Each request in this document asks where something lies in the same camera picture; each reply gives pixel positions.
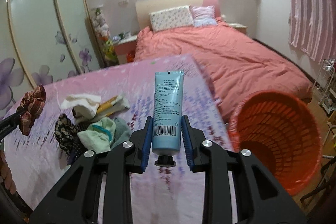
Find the person left hand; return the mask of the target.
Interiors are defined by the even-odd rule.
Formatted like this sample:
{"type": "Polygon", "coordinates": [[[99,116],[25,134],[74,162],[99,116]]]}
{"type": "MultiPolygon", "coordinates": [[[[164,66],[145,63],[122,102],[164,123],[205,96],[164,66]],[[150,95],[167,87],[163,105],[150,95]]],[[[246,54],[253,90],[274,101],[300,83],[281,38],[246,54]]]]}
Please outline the person left hand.
{"type": "Polygon", "coordinates": [[[7,164],[5,154],[1,150],[1,177],[5,184],[5,188],[10,191],[11,194],[14,194],[17,191],[17,187],[12,177],[11,170],[7,164]]]}

